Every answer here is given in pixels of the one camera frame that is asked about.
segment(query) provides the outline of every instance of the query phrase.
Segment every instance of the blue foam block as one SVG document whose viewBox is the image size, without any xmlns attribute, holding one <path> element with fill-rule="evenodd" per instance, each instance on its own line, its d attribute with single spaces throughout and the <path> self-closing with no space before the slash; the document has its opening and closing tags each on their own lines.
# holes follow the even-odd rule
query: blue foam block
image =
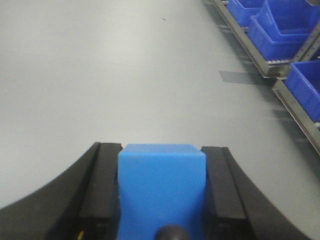
<svg viewBox="0 0 320 240">
<path fill-rule="evenodd" d="M 119 154 L 117 240 L 153 240 L 165 225 L 203 240 L 206 156 L 186 144 L 130 144 Z"/>
</svg>

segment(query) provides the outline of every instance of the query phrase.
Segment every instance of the black ball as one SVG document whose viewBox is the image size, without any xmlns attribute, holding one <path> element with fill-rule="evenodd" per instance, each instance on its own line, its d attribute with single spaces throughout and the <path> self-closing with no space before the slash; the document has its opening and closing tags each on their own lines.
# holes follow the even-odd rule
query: black ball
<svg viewBox="0 0 320 240">
<path fill-rule="evenodd" d="M 181 226 L 167 225 L 155 234 L 155 240 L 191 240 L 189 233 Z"/>
</svg>

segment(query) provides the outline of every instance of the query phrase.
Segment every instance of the floor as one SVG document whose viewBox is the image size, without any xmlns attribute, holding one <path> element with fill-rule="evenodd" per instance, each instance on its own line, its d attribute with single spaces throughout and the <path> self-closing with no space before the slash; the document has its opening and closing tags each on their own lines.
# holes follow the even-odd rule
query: floor
<svg viewBox="0 0 320 240">
<path fill-rule="evenodd" d="M 0 1 L 0 207 L 93 142 L 226 146 L 320 236 L 320 158 L 207 0 Z"/>
</svg>

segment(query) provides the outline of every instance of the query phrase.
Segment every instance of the metal shelf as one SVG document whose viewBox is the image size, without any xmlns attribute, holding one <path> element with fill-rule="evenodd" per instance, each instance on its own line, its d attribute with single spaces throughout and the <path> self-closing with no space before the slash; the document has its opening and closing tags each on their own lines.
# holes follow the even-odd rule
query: metal shelf
<svg viewBox="0 0 320 240">
<path fill-rule="evenodd" d="M 221 0 L 211 1 L 264 78 L 276 78 L 286 72 L 289 60 L 266 61 L 226 8 L 224 2 Z"/>
<path fill-rule="evenodd" d="M 296 98 L 288 90 L 283 79 L 277 79 L 273 86 L 273 91 L 320 155 L 320 131 L 305 110 L 300 106 Z"/>
</svg>

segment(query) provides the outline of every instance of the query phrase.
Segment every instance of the plastic bin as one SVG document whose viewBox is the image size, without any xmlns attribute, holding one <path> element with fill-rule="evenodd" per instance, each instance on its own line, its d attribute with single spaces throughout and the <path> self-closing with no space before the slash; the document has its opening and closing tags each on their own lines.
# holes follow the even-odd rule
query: plastic bin
<svg viewBox="0 0 320 240">
<path fill-rule="evenodd" d="M 291 63 L 285 85 L 314 122 L 320 121 L 320 61 Z"/>
<path fill-rule="evenodd" d="M 274 41 L 257 22 L 256 16 L 251 17 L 248 37 L 262 54 L 265 60 L 290 60 L 303 45 L 303 41 Z"/>
<path fill-rule="evenodd" d="M 250 18 L 256 15 L 265 0 L 229 0 L 228 10 L 241 27 L 248 27 Z"/>
<path fill-rule="evenodd" d="M 258 23 L 274 41 L 305 41 L 320 20 L 320 7 L 306 0 L 265 0 Z"/>
</svg>

